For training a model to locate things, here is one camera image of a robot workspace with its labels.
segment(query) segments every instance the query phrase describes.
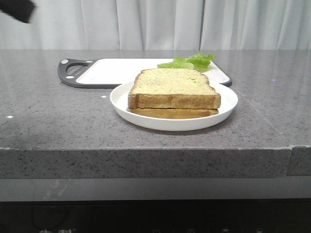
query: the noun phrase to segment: sandwich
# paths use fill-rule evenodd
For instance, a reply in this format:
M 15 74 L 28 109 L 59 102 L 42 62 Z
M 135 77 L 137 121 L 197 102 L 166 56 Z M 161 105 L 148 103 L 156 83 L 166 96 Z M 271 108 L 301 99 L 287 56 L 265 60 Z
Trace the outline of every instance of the sandwich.
M 186 119 L 218 114 L 221 96 L 195 69 L 143 70 L 128 94 L 129 112 L 148 117 Z

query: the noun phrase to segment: curtain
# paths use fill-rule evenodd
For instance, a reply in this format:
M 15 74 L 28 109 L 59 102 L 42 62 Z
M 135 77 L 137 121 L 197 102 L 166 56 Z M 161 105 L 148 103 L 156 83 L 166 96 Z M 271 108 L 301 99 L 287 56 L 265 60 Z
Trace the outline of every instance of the curtain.
M 310 0 L 33 0 L 0 49 L 310 50 Z

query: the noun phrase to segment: countertop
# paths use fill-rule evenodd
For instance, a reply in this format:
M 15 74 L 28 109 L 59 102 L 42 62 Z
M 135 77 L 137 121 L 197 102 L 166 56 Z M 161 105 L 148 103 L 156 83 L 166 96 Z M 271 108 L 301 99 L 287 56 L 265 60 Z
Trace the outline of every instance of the countertop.
M 188 132 L 136 126 L 112 89 L 61 83 L 64 58 L 173 58 L 198 51 L 0 50 L 0 178 L 282 178 L 311 175 L 311 52 L 216 50 L 239 102 Z

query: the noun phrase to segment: lettuce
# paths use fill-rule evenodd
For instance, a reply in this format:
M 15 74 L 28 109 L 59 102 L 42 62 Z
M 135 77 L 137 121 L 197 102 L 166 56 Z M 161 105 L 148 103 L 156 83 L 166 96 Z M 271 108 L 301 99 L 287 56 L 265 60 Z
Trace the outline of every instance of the lettuce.
M 210 61 L 215 59 L 216 56 L 214 54 L 204 55 L 202 53 L 197 53 L 188 58 L 175 57 L 172 62 L 162 63 L 157 65 L 158 68 L 188 68 L 188 69 L 196 69 L 201 73 L 206 72 L 208 70 L 208 66 Z

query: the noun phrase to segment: white round plate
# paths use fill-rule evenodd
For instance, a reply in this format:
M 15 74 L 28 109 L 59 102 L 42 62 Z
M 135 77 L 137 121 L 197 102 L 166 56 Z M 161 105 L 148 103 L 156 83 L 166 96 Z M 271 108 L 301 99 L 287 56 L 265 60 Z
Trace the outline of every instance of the white round plate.
M 221 106 L 219 114 L 191 119 L 161 119 L 130 113 L 126 110 L 128 104 L 128 93 L 134 82 L 117 86 L 110 94 L 110 101 L 117 113 L 125 120 L 145 128 L 163 131 L 190 131 L 204 129 L 216 125 L 225 120 L 238 103 L 238 96 L 230 88 L 217 82 L 210 81 L 210 85 L 221 95 Z

